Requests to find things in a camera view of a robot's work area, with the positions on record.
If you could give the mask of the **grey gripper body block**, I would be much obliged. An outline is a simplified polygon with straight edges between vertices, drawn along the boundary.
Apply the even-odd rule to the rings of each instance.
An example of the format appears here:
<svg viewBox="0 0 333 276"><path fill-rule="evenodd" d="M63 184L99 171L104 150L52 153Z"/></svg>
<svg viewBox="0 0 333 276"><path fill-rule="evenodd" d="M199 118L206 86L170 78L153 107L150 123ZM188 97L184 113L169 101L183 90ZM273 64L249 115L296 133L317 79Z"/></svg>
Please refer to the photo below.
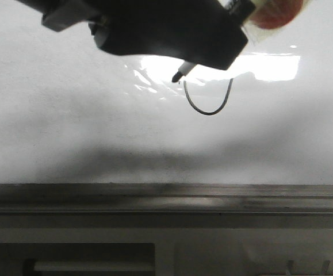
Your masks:
<svg viewBox="0 0 333 276"><path fill-rule="evenodd" d="M101 11L89 1L21 0L20 3L42 14L42 26L61 32L77 23L93 21Z"/></svg>

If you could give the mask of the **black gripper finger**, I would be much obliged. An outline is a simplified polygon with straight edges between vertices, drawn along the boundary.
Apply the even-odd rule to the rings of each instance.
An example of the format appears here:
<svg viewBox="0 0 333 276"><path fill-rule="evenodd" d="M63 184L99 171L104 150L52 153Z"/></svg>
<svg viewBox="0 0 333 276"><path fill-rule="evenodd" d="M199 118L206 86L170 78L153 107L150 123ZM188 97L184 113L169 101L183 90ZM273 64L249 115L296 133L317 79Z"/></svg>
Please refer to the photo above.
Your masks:
<svg viewBox="0 0 333 276"><path fill-rule="evenodd" d="M248 39L219 1L92 1L106 18L89 24L113 55L158 55L226 70Z"/></svg>

